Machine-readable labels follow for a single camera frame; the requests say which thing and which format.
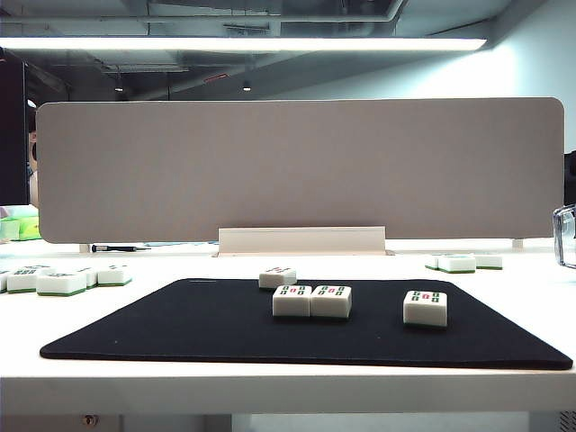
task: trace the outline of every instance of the white desk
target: white desk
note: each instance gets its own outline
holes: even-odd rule
[[[576,409],[576,370],[514,371],[306,364],[209,364],[49,360],[40,348],[184,277],[256,278],[293,266],[302,279],[452,282],[576,359],[576,271],[554,262],[550,239],[508,242],[389,241],[397,256],[211,257],[216,247],[79,255],[77,245],[41,240],[0,245],[0,265],[57,267],[124,263],[124,287],[69,298],[0,295],[3,415],[314,412],[559,411]],[[419,250],[401,250],[414,248]],[[422,248],[491,248],[503,271],[443,274],[423,266]]]

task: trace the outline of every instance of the fluorescent light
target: fluorescent light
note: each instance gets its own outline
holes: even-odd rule
[[[277,51],[473,51],[485,39],[406,38],[152,38],[43,37],[0,38],[11,50],[197,50]]]

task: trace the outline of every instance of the wall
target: wall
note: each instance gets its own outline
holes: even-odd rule
[[[564,105],[569,152],[576,149],[575,22],[576,1],[549,0],[493,49],[391,67],[271,98],[554,96]]]

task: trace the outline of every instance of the gray desk divider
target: gray desk divider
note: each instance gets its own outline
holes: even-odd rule
[[[563,203],[552,98],[48,103],[38,125],[40,232],[57,243],[550,237]]]

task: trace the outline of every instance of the pile of mahjong tiles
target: pile of mahjong tiles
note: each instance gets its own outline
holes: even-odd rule
[[[352,288],[339,285],[296,284],[296,270],[275,267],[260,274],[260,289],[275,290],[275,317],[323,317],[348,319],[352,310]],[[445,328],[448,298],[444,292],[408,291],[403,303],[403,322],[409,326]]]
[[[27,265],[16,270],[0,270],[0,293],[34,293],[70,296],[96,286],[120,286],[132,280],[126,265],[103,268],[82,267],[67,271],[50,265]]]
[[[425,267],[444,273],[475,273],[476,269],[502,270],[502,256],[482,254],[428,255]]]

